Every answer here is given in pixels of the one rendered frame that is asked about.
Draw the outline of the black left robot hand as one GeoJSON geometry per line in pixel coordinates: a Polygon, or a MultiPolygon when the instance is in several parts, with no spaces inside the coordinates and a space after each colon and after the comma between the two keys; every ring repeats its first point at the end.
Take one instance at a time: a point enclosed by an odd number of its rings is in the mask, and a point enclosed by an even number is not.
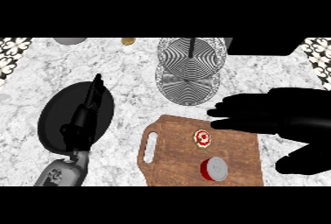
{"type": "Polygon", "coordinates": [[[76,106],[69,123],[63,124],[59,129],[66,145],[66,151],[87,151],[90,149],[96,135],[97,115],[103,92],[103,80],[97,73],[87,89],[85,100],[76,106]]]}

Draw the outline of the grey round object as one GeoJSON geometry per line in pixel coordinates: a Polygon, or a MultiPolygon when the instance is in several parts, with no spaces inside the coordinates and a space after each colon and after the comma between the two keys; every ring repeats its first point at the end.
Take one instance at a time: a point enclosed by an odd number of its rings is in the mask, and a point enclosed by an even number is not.
{"type": "Polygon", "coordinates": [[[54,38],[54,41],[63,46],[75,45],[81,43],[84,40],[85,38],[54,38]]]}

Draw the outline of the red can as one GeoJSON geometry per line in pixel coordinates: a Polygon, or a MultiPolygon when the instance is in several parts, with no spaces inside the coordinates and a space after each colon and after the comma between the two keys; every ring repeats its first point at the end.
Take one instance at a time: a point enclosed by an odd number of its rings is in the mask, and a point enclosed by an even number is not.
{"type": "Polygon", "coordinates": [[[209,181],[223,181],[227,177],[227,164],[220,157],[209,157],[201,162],[201,175],[209,181]]]}

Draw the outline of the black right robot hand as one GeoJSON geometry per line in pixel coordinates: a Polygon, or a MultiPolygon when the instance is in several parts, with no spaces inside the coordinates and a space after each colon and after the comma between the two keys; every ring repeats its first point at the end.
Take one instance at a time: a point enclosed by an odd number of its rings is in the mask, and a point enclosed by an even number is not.
{"type": "Polygon", "coordinates": [[[235,94],[206,111],[211,127],[277,135],[304,147],[274,163],[282,174],[314,175],[331,170],[331,91],[279,87],[264,94],[235,94]]]}

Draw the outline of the red and white cupcake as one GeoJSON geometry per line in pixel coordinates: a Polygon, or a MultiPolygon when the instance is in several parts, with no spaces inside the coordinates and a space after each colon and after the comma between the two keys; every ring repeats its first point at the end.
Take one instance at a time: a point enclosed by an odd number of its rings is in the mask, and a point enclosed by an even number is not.
{"type": "Polygon", "coordinates": [[[204,129],[195,131],[192,139],[199,148],[206,148],[211,145],[211,134],[204,129]]]}

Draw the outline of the black appliance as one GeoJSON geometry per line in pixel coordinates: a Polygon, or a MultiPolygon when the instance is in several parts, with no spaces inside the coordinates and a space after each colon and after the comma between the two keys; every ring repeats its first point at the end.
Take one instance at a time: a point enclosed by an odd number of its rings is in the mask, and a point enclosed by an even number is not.
{"type": "Polygon", "coordinates": [[[304,38],[226,38],[229,55],[286,56],[303,44],[304,38]]]}

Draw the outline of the brown wooden cutting board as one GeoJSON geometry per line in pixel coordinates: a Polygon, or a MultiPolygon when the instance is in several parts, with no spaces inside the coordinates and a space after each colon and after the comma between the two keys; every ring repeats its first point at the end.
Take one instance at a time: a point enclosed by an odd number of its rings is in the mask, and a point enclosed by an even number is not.
{"type": "Polygon", "coordinates": [[[146,127],[137,165],[147,186],[261,186],[263,172],[257,135],[211,128],[208,121],[162,115],[146,127]],[[211,145],[199,148],[196,130],[211,134],[211,145]],[[201,175],[201,163],[218,157],[227,164],[227,177],[209,181],[201,175]]]}

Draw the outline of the black round plate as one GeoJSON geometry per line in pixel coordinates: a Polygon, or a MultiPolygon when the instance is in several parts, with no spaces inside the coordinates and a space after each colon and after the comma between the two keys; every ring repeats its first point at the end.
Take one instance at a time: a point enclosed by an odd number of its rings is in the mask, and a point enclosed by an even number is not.
{"type": "MultiPolygon", "coordinates": [[[[90,81],[84,81],[65,87],[48,100],[38,117],[38,141],[42,144],[44,148],[59,155],[69,154],[69,152],[66,151],[63,137],[59,132],[60,126],[71,122],[76,107],[85,100],[88,86],[90,81]]],[[[113,108],[113,98],[109,90],[105,89],[97,111],[97,128],[94,142],[100,139],[109,128],[113,116],[113,108]]]]}

